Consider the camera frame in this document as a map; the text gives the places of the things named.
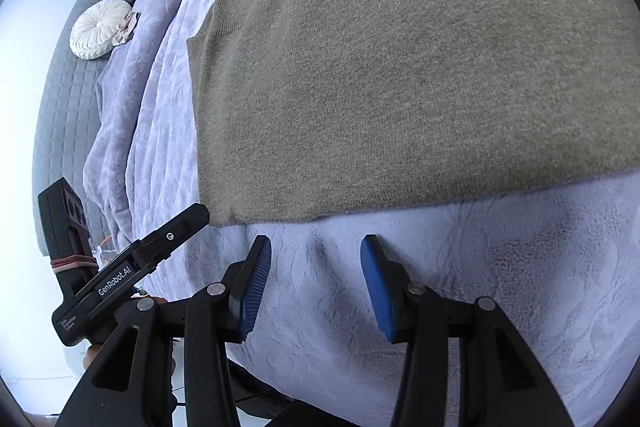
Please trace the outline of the person's hand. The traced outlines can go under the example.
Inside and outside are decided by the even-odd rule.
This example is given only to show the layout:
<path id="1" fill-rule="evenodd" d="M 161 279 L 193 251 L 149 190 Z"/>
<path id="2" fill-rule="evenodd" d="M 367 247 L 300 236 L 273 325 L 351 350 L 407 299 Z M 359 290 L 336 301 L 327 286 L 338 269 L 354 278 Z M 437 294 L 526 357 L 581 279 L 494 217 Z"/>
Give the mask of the person's hand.
<path id="1" fill-rule="evenodd" d="M 84 369 L 88 369 L 88 367 L 91 365 L 93 360 L 99 354 L 101 349 L 102 349 L 102 346 L 99 343 L 95 343 L 94 345 L 91 345 L 88 347 L 88 349 L 86 350 L 85 356 L 82 359 L 82 366 L 84 367 Z"/>

